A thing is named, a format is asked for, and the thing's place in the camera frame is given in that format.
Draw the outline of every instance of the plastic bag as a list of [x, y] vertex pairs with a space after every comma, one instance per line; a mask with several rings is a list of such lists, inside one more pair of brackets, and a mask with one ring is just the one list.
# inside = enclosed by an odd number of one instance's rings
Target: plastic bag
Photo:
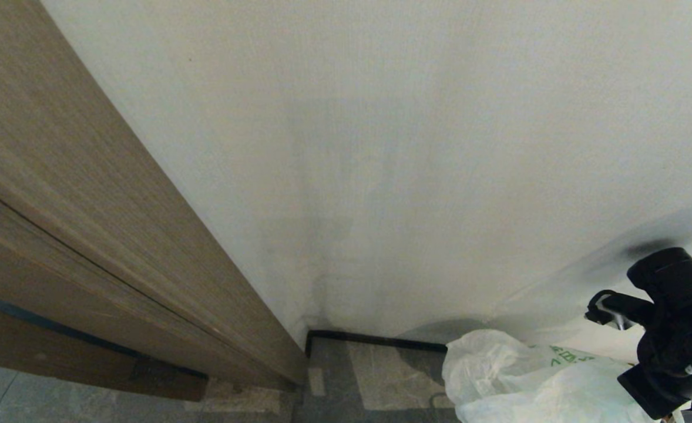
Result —
[[464, 423], [650, 423], [616, 380], [628, 369], [611, 358], [475, 330], [448, 344], [442, 375]]

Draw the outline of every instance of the black baseboard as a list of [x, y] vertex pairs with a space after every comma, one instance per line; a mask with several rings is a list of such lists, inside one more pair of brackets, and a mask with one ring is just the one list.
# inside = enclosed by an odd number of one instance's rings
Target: black baseboard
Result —
[[371, 337], [370, 335], [349, 334], [348, 332], [338, 332], [335, 330], [310, 330], [307, 334], [305, 354], [309, 357], [312, 352], [312, 338], [325, 338], [328, 340], [351, 341], [352, 343], [364, 343], [385, 345], [395, 348], [418, 349], [421, 351], [434, 351], [436, 353], [447, 353], [448, 348], [442, 344], [423, 343], [421, 341], [397, 340], [395, 338]]

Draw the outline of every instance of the white wall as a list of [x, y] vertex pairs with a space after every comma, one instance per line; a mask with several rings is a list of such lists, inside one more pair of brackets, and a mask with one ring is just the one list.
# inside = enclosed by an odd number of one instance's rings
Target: white wall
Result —
[[43, 1], [298, 341], [582, 320], [692, 253], [692, 2]]

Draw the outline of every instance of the wooden door frame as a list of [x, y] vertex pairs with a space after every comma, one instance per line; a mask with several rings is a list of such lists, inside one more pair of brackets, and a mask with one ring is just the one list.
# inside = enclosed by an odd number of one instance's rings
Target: wooden door frame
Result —
[[0, 300], [233, 382], [304, 379], [301, 349], [34, 0], [0, 2], [0, 254], [40, 270], [35, 293], [17, 269]]

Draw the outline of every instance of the gray tile floor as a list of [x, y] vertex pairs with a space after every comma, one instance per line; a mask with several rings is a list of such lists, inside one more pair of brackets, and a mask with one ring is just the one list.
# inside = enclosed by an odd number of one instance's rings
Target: gray tile floor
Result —
[[0, 368], [0, 423], [382, 423], [457, 421], [443, 354], [314, 339], [297, 393], [212, 382], [203, 402], [175, 401]]

